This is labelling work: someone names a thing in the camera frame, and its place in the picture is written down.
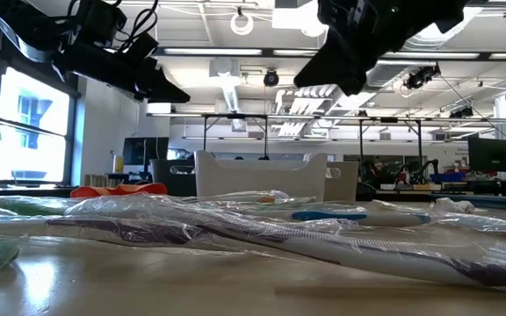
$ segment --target table surface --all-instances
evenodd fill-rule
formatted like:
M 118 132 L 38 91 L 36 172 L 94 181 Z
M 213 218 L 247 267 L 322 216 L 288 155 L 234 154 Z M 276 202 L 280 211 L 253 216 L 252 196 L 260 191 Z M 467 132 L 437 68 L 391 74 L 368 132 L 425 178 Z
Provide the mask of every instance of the table surface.
M 506 218 L 506 212 L 492 213 Z M 251 252 L 30 239 L 16 262 L 0 270 L 0 315 L 37 314 L 501 315 L 506 290 Z

